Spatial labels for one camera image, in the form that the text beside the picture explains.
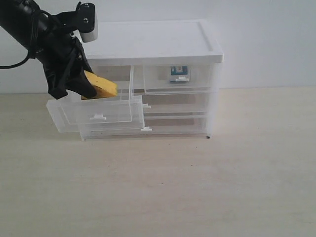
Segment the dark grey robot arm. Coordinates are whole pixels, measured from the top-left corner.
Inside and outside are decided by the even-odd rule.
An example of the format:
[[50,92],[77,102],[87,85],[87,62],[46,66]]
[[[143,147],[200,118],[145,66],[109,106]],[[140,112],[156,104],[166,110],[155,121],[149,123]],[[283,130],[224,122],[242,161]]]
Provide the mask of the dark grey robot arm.
[[85,98],[97,95],[86,76],[93,70],[82,46],[98,37],[93,3],[79,2],[74,11],[51,15],[33,0],[2,0],[0,25],[28,51],[21,62],[1,69],[13,69],[37,59],[43,66],[48,93],[55,99],[67,96],[68,91]]

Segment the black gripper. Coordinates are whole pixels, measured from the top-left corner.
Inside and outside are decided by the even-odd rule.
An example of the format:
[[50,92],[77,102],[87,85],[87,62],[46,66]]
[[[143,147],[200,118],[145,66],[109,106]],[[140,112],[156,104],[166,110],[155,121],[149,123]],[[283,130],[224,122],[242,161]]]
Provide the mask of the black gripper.
[[85,72],[92,73],[78,37],[41,32],[37,39],[37,59],[42,63],[48,93],[55,99],[68,95],[67,89],[85,98],[97,95]]

